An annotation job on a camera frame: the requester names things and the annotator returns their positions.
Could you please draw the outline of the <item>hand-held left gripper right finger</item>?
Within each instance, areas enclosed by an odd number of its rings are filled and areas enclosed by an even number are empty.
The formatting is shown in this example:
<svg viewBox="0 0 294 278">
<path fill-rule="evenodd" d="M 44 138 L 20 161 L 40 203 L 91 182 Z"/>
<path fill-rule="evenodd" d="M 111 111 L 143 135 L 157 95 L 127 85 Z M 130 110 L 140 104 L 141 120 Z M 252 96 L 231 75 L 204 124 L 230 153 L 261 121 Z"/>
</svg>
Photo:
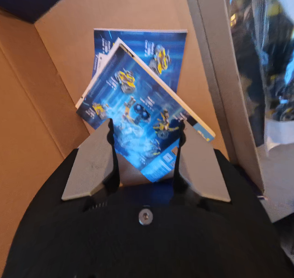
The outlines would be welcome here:
<svg viewBox="0 0 294 278">
<path fill-rule="evenodd" d="M 200 199 L 230 202 L 213 146 L 186 121 L 179 124 L 179 144 L 176 155 L 173 191 L 195 192 Z"/>
</svg>

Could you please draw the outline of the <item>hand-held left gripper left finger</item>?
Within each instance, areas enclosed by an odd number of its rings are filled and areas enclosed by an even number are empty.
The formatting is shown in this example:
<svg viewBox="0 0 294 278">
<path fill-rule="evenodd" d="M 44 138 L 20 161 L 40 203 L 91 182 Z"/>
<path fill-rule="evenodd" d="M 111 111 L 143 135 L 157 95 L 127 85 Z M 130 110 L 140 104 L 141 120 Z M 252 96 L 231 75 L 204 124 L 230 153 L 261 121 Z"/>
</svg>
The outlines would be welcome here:
<svg viewBox="0 0 294 278">
<path fill-rule="evenodd" d="M 63 201 L 93 196 L 101 189 L 107 195 L 118 190 L 120 175 L 113 135 L 113 120 L 109 118 L 78 147 Z"/>
</svg>

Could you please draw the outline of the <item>blue robot kit box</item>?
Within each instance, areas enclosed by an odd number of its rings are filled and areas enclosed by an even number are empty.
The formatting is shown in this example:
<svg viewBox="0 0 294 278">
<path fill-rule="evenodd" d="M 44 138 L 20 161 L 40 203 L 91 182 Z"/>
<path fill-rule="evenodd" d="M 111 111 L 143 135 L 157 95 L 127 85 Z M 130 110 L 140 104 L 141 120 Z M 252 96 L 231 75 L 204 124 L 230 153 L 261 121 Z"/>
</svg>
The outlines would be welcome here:
<svg viewBox="0 0 294 278">
<path fill-rule="evenodd" d="M 1 0 L 1 276 L 33 197 L 93 131 L 75 113 L 94 28 L 187 30 L 177 94 L 265 193 L 226 0 Z"/>
</svg>

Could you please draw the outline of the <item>printed instruction booklet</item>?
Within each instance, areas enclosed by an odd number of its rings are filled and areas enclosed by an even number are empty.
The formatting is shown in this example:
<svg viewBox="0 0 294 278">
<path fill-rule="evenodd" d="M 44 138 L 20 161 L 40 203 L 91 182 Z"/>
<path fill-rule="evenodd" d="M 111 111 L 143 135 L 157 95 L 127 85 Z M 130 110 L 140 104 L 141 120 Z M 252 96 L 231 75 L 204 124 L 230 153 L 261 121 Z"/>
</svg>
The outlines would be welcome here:
<svg viewBox="0 0 294 278">
<path fill-rule="evenodd" d="M 215 132 L 121 39 L 91 79 L 76 113 L 93 129 L 113 121 L 115 150 L 150 182 L 170 173 L 179 146 L 180 123 L 206 142 Z"/>
</svg>

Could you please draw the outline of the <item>clear bag of tan pieces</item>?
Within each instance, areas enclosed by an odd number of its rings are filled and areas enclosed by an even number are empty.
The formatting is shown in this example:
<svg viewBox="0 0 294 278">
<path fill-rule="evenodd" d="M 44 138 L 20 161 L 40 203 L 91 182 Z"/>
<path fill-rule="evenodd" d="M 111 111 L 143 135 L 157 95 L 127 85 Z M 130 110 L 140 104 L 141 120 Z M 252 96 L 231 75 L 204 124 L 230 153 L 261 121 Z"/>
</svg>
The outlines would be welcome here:
<svg viewBox="0 0 294 278">
<path fill-rule="evenodd" d="M 294 0 L 225 0 L 255 144 L 293 144 Z"/>
</svg>

